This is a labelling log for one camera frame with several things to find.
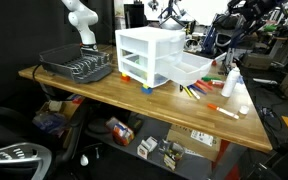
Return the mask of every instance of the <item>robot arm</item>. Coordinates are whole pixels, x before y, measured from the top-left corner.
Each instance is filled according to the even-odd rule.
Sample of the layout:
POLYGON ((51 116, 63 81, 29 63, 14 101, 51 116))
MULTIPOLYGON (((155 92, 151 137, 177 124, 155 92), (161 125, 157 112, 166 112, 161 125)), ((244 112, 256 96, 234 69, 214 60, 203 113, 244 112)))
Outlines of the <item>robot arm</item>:
POLYGON ((83 46, 96 51, 97 46, 95 35, 88 26, 94 25, 98 22, 97 14, 88 9, 79 0, 62 0, 62 2, 70 11, 72 11, 69 13, 68 19, 80 33, 83 46))

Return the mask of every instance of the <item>floor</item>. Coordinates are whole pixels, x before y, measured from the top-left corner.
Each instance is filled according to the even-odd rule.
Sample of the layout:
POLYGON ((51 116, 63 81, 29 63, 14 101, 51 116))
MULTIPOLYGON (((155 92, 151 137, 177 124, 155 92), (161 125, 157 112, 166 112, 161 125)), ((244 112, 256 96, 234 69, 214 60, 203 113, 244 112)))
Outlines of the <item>floor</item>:
MULTIPOLYGON (((252 79, 271 79, 280 83, 285 76, 285 72, 281 72, 280 70, 276 69, 263 71, 241 67, 241 74, 243 75, 244 83, 248 88, 250 96, 258 109, 258 112, 260 112, 260 110, 263 108, 269 108, 276 114, 275 117, 268 117, 262 116, 259 113, 259 115, 262 117, 262 122, 267 131, 269 139, 273 145, 273 148, 275 149, 288 139, 288 128, 281 119, 282 115, 288 116, 288 100, 282 99, 278 93, 275 92, 278 89, 277 87, 256 83, 252 79)), ((27 106, 22 104, 21 107, 18 107, 18 105, 16 105, 18 103, 14 103, 17 101, 18 100, 11 99, 4 103, 8 107, 17 106, 15 109, 19 111, 21 111, 21 107, 25 107, 24 111, 25 113, 28 113, 27 106)), ((83 142, 86 144, 98 143, 94 139, 84 139, 83 142)), ((182 179, 171 172, 162 170, 154 165, 140 160, 137 157, 110 148, 109 146, 101 145, 99 150, 100 158, 98 159, 96 158, 96 152, 94 149, 91 148, 86 152, 86 155, 90 158, 90 164, 87 167, 79 166, 79 158, 75 158, 70 166, 64 166, 58 169, 57 173, 54 174, 52 179, 74 179, 75 176, 80 176, 82 174, 83 178, 80 179, 182 179), (75 168, 75 175, 68 171, 68 169, 72 169, 72 166, 75 168)), ((236 179, 246 179, 252 172, 254 164, 263 162, 268 157, 269 155, 267 154, 248 149, 238 163, 238 172, 235 173, 238 173, 237 177, 239 178, 236 179)))

